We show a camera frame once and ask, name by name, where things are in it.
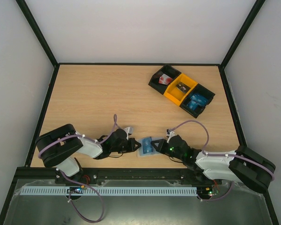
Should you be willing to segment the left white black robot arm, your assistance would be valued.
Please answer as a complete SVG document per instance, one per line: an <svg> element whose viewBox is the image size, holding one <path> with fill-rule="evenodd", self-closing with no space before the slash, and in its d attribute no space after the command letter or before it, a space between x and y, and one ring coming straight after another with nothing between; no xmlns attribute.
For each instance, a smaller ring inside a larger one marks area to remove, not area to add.
<svg viewBox="0 0 281 225"><path fill-rule="evenodd" d="M104 159L111 153L135 152L141 143L130 137L132 128L117 128L109 135L91 139L77 132L72 124L63 125L36 139L38 158L47 168L56 167L66 176L72 177L81 171L74 153L86 155L95 160Z"/></svg>

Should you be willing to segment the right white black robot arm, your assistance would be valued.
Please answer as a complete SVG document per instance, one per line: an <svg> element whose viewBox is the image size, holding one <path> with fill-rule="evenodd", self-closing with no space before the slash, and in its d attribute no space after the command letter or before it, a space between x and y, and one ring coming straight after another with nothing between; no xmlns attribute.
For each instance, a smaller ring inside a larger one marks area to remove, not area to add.
<svg viewBox="0 0 281 225"><path fill-rule="evenodd" d="M179 135L154 140L151 144L157 152L179 159L201 184L208 180L229 180L264 194L274 180L276 166L245 146L228 152L208 152L190 147Z"/></svg>

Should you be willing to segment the blue credit card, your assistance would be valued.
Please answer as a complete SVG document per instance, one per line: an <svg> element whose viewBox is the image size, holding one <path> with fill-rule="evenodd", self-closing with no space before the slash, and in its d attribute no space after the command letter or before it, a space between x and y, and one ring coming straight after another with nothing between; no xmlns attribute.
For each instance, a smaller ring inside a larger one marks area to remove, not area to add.
<svg viewBox="0 0 281 225"><path fill-rule="evenodd" d="M191 100L197 101L200 105L207 105L207 99L198 93L193 94Z"/></svg>
<svg viewBox="0 0 281 225"><path fill-rule="evenodd" d="M154 148L151 145L152 137L145 137L141 139L141 149L140 149L140 155L141 156L147 156L147 155L153 155Z"/></svg>

